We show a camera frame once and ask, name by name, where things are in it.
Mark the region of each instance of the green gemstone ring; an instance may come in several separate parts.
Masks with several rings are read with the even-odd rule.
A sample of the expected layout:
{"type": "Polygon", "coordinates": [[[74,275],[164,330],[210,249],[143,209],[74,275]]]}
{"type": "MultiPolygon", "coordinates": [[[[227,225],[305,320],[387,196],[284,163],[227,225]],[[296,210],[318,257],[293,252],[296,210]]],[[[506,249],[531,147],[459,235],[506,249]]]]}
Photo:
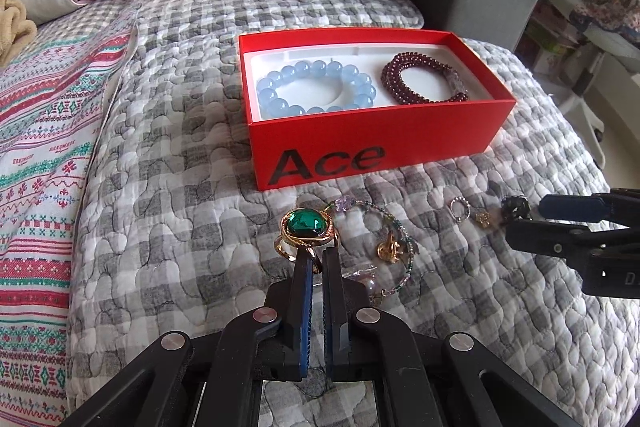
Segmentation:
{"type": "Polygon", "coordinates": [[[282,216],[280,235],[274,241],[273,248],[291,262],[296,260],[296,256],[285,250],[282,244],[296,249],[304,248],[314,261],[314,273],[320,273],[322,262],[314,247],[321,247],[332,240],[336,248],[340,246],[340,236],[331,214],[312,208],[294,208],[282,216]]]}

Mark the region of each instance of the dark red beaded bracelet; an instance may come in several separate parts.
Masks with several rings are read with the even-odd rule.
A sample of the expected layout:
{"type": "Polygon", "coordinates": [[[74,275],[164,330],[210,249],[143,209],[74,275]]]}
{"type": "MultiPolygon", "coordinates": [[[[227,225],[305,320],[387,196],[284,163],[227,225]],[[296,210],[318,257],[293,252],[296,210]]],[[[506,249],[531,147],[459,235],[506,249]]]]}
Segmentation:
{"type": "Polygon", "coordinates": [[[415,52],[405,52],[396,55],[382,70],[382,85],[385,86],[389,94],[396,99],[396,102],[402,105],[412,103],[465,102],[469,99],[465,86],[462,84],[456,70],[447,64],[438,62],[434,58],[415,52]],[[454,92],[453,96],[447,100],[429,100],[421,94],[416,93],[404,83],[400,75],[402,71],[408,68],[430,68],[438,73],[442,73],[449,83],[449,86],[451,86],[451,90],[454,92]]]}

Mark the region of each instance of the gray and white checkered quilt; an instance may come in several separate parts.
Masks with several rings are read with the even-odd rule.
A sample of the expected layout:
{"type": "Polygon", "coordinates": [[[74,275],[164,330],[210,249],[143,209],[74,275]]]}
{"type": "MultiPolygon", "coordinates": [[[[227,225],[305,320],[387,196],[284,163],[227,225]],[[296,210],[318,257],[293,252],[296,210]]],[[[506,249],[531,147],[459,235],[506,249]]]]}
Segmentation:
{"type": "MultiPolygon", "coordinates": [[[[594,298],[563,261],[512,251],[502,232],[456,225],[446,201],[476,208],[511,194],[590,194],[606,183],[551,99],[510,52],[469,42],[518,99],[472,157],[258,192],[244,123],[237,36],[327,25],[420,27],[406,0],[130,0],[138,50],[124,70],[79,218],[69,314],[72,409],[161,333],[199,336],[262,304],[292,266],[272,248],[295,206],[340,194],[382,204],[419,244],[414,275],[382,307],[437,337],[475,335],[581,425],[622,426],[636,407],[637,301],[594,298]]],[[[369,262],[377,216],[337,220],[342,262],[369,262]]],[[[380,268],[382,277],[397,277],[380,268]]],[[[376,423],[372,388],[322,370],[314,299],[310,376],[266,383],[261,427],[376,423]]]]}

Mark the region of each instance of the floor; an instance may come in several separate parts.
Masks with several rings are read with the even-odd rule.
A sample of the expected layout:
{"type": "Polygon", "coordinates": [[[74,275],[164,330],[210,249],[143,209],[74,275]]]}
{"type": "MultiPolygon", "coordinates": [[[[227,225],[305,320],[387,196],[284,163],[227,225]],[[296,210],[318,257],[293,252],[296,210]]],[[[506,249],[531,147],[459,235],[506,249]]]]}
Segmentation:
{"type": "Polygon", "coordinates": [[[616,188],[640,188],[640,144],[596,90],[591,89],[585,99],[605,125],[601,146],[606,156],[607,183],[616,188]]]}

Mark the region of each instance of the light blue bead bracelet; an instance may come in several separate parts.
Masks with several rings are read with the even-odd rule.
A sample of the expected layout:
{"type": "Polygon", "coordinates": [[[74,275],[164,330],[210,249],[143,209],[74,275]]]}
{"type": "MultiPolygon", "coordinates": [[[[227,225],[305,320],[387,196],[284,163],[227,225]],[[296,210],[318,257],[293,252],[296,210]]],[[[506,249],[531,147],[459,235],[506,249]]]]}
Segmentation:
{"type": "Polygon", "coordinates": [[[317,114],[320,112],[333,112],[351,109],[373,107],[376,98],[376,88],[371,85],[371,77],[366,73],[360,73],[356,66],[332,60],[328,64],[322,60],[316,60],[309,64],[306,60],[300,60],[293,66],[284,66],[280,71],[271,71],[256,84],[258,103],[263,117],[282,118],[284,116],[301,116],[303,114],[317,114]],[[322,107],[311,107],[305,110],[299,105],[289,105],[284,99],[278,97],[276,89],[280,86],[292,83],[299,78],[339,78],[342,88],[348,87],[351,91],[351,103],[344,105],[332,105],[326,111],[322,107]]]}

